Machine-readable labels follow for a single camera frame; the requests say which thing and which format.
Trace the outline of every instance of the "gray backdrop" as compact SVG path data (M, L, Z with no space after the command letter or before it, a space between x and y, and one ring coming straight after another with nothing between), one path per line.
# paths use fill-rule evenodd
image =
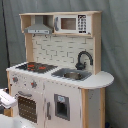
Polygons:
M25 61L19 13L92 11L102 13L102 70L115 77L106 88L106 120L128 128L128 0L4 0L11 65Z
M8 67L6 37L2 1L0 0L0 89L8 86L6 68Z

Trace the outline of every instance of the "burner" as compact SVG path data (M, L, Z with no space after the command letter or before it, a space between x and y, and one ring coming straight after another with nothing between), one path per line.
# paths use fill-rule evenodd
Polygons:
M47 71L50 71L56 67L57 66L48 65L48 64L29 62L27 64L18 66L16 68L31 71L31 72L46 73Z

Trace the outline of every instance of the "faucet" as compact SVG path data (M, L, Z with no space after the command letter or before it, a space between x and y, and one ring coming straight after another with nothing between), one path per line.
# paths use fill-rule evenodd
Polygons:
M86 63L82 64L82 63L80 62L80 58L81 58L81 56L82 56L83 54L86 54L86 55L89 57L89 59L90 59L90 65L93 65L92 56L91 56L88 52L82 51L82 52L80 52L80 53L78 54L78 63L76 64L77 70L83 70L83 69L85 69L85 67L86 67L86 65L85 65Z

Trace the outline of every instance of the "microwave window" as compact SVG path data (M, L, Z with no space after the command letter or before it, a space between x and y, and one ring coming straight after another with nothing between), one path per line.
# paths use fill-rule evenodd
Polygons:
M76 30L76 18L61 18L61 29Z

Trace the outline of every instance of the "oven handle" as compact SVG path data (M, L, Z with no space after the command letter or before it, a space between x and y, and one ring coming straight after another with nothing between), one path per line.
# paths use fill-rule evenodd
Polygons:
M58 17L54 19L54 27L56 31L59 31L59 28L57 27Z
M49 114L50 102L47 103L47 117L48 120L51 120L51 115Z
M23 93L22 91L18 91L18 93L19 93L20 95L22 95L22 96L32 97L31 94L25 94L25 93Z

